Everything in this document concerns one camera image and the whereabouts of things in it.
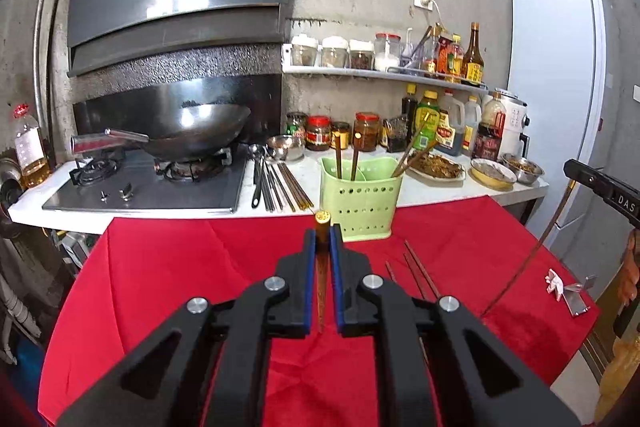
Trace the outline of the brown chopstick with gold tip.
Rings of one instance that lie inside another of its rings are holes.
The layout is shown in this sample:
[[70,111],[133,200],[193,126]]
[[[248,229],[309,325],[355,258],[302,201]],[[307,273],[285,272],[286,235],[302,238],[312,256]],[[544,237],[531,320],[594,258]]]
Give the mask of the brown chopstick with gold tip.
[[318,313],[318,331],[324,329],[326,315],[326,288],[330,269],[330,231],[331,215],[329,211],[319,210],[314,214],[316,232],[316,300]]

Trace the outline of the brown chopstick on cloth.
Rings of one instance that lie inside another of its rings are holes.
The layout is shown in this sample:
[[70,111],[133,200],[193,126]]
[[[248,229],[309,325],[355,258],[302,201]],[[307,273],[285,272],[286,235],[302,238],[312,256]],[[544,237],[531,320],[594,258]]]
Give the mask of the brown chopstick on cloth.
[[431,292],[434,295],[435,299],[438,300],[440,297],[442,297],[442,293],[437,288],[433,280],[433,277],[431,277],[431,274],[427,272],[425,265],[422,263],[419,256],[416,254],[416,252],[414,251],[410,243],[407,241],[407,239],[404,240],[404,244],[408,251],[409,256],[413,260],[413,263],[416,265],[416,269],[420,271],[428,287],[431,289]]
[[420,279],[419,279],[419,274],[416,273],[416,270],[414,269],[414,266],[411,263],[411,259],[410,259],[409,254],[403,253],[402,255],[404,256],[405,264],[407,265],[407,268],[408,268],[408,270],[409,270],[409,272],[410,272],[410,274],[411,274],[411,276],[412,276],[412,278],[414,280],[414,283],[416,284],[416,288],[418,288],[418,291],[419,291],[419,294],[421,296],[421,299],[422,300],[426,300],[427,299],[427,295],[425,294],[425,291],[421,286]]

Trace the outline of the long chopstick held at right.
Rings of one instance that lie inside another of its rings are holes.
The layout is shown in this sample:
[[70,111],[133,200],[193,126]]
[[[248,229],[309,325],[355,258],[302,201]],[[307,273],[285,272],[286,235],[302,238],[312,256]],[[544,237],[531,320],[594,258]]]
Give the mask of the long chopstick held at right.
[[553,215],[551,217],[551,220],[549,221],[548,225],[546,226],[546,228],[542,232],[541,236],[538,237],[537,243],[529,251],[529,253],[525,257],[525,259],[522,261],[522,263],[518,266],[518,269],[516,269],[516,271],[514,272],[512,277],[510,277],[510,280],[508,280],[508,283],[506,283],[506,285],[503,286],[503,288],[501,289],[501,291],[498,292],[498,295],[496,297],[491,299],[491,302],[488,303],[486,308],[482,312],[480,312],[480,319],[484,319],[484,317],[486,317],[486,314],[500,301],[500,299],[504,295],[506,295],[506,293],[509,291],[509,289],[518,280],[518,278],[521,276],[521,274],[526,270],[526,268],[528,267],[529,263],[532,262],[532,260],[536,257],[536,254],[538,253],[539,249],[542,246],[544,246],[544,242],[546,241],[546,239],[548,239],[548,236],[550,235],[550,233],[551,233],[551,231],[552,231],[552,229],[554,227],[555,222],[558,221],[558,219],[561,216],[561,213],[563,212],[568,200],[570,199],[570,195],[572,195],[572,193],[574,192],[576,184],[577,184],[577,182],[575,180],[568,181],[566,189],[565,189],[565,191],[563,193],[563,196],[562,196],[562,198],[561,198],[561,200],[559,202],[559,205],[554,210],[554,213],[553,213]]

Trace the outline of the white electric kettle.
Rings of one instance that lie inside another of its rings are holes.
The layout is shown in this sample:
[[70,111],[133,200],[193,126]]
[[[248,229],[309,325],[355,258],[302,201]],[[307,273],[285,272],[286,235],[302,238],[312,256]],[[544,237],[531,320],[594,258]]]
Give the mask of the white electric kettle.
[[500,88],[489,91],[482,96],[482,100],[482,108],[491,100],[498,100],[506,110],[498,158],[503,158],[504,154],[525,157],[529,146],[529,136],[526,134],[529,125],[527,104],[516,94]]

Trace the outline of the white refrigerator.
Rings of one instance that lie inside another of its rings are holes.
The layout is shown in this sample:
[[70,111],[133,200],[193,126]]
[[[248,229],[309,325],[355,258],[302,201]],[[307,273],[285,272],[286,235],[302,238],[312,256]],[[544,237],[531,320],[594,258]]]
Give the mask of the white refrigerator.
[[512,0],[508,89],[527,105],[527,158],[548,191],[528,231],[563,257],[592,194],[568,191],[564,164],[608,165],[620,103],[620,28],[608,0]]

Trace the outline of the green perforated utensil holder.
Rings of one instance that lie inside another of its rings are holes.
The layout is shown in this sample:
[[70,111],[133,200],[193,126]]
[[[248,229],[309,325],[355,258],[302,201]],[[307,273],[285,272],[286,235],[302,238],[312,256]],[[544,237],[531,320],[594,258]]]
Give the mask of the green perforated utensil holder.
[[359,159],[355,178],[352,162],[342,161],[337,176],[336,159],[322,157],[320,207],[339,225],[343,241],[388,239],[400,193],[401,176],[392,176],[397,160],[390,156]]

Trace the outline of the chopsticks bundle on counter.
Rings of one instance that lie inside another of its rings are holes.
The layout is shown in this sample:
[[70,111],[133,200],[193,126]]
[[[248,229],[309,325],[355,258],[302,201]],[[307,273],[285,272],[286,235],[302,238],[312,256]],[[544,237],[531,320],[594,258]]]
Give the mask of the chopsticks bundle on counter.
[[316,209],[299,174],[283,161],[265,158],[262,207],[269,213],[311,213]]

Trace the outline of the plate of cooked food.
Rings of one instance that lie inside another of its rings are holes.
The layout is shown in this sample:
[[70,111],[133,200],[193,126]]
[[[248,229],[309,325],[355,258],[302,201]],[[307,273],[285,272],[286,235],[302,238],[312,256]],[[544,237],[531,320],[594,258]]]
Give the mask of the plate of cooked food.
[[425,155],[418,159],[411,157],[408,168],[421,178],[436,183],[462,182],[466,173],[462,165],[440,155]]

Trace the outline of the brown chopstick in holder right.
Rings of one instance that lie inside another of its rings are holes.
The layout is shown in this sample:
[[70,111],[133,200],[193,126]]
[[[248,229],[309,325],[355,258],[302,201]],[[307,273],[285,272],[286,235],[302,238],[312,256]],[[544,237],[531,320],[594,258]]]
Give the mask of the brown chopstick in holder right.
[[418,130],[416,130],[416,133],[413,135],[413,138],[410,144],[408,145],[407,150],[405,150],[404,155],[401,156],[400,161],[398,161],[395,167],[395,170],[390,175],[392,178],[398,178],[398,176],[401,176],[412,164],[412,160],[409,159],[409,156],[411,152],[414,150],[414,146],[416,145],[416,142],[418,142],[418,140],[420,139],[423,129],[430,123],[431,120],[434,120],[434,119],[435,119],[435,116],[432,114],[427,114],[423,118],[420,124],[420,127]]

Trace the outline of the brown chopstick in holder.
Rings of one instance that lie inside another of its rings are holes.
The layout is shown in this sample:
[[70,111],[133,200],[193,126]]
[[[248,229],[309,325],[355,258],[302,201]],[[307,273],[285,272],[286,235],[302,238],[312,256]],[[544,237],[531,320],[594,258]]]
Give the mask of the brown chopstick in holder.
[[427,114],[423,118],[420,124],[420,127],[418,130],[416,130],[416,133],[413,135],[413,138],[410,144],[408,145],[407,150],[405,150],[404,155],[401,156],[400,161],[398,161],[395,167],[395,170],[390,175],[392,178],[398,178],[398,176],[401,176],[412,164],[412,160],[409,159],[409,156],[411,152],[414,150],[414,146],[416,145],[416,142],[418,142],[418,140],[420,139],[423,129],[430,123],[431,120],[434,120],[434,119],[435,119],[435,116],[432,114]]
[[357,174],[357,165],[359,159],[359,145],[362,135],[360,132],[355,132],[352,138],[352,170],[350,170],[350,181],[354,182]]
[[342,137],[341,132],[334,131],[332,135],[332,143],[335,150],[335,170],[337,179],[342,179]]

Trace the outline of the gas stove top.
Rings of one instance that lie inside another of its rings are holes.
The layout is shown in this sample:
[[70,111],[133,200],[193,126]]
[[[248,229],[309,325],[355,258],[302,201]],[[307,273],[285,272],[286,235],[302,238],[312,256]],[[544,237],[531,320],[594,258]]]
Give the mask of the gas stove top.
[[78,160],[45,210],[122,211],[238,208],[247,148],[218,150],[199,161],[160,161],[142,150],[104,150]]

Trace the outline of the black ladle on counter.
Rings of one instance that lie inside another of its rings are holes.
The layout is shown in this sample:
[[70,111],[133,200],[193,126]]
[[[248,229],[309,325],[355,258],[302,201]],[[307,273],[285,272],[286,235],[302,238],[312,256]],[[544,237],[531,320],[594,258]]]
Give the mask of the black ladle on counter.
[[250,144],[250,157],[254,162],[254,193],[252,208],[256,209],[262,199],[262,179],[264,179],[264,148],[260,144]]

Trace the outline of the black wok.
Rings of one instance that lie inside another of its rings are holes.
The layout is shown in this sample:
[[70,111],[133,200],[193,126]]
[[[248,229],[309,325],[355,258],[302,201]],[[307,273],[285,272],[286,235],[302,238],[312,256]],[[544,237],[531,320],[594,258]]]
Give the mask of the black wok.
[[200,104],[155,116],[143,131],[105,129],[104,134],[138,143],[163,161],[198,160],[235,140],[248,117],[244,105]]

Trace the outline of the red lid sauce jar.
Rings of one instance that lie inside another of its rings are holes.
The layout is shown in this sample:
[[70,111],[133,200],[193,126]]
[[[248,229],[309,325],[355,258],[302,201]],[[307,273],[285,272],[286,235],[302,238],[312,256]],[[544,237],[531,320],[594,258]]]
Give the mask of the red lid sauce jar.
[[331,146],[331,119],[326,115],[310,115],[307,118],[305,146],[307,150],[323,152]]

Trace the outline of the oil bottle red cap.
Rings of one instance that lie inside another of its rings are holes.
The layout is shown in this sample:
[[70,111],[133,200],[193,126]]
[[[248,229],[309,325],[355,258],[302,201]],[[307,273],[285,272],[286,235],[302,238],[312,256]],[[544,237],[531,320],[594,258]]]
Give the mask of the oil bottle red cap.
[[49,158],[44,150],[40,126],[27,104],[13,109],[14,148],[24,187],[32,188],[51,176]]

